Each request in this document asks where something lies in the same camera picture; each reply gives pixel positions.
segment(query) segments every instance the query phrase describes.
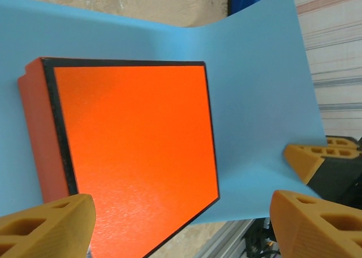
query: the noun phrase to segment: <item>orange square panel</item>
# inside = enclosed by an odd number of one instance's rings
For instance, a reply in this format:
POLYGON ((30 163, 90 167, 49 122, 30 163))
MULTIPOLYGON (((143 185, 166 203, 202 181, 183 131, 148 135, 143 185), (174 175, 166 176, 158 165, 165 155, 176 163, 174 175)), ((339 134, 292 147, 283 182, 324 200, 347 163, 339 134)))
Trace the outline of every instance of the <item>orange square panel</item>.
POLYGON ((44 202, 94 198, 94 258, 149 256, 218 200, 203 62, 39 58, 19 88, 44 202))

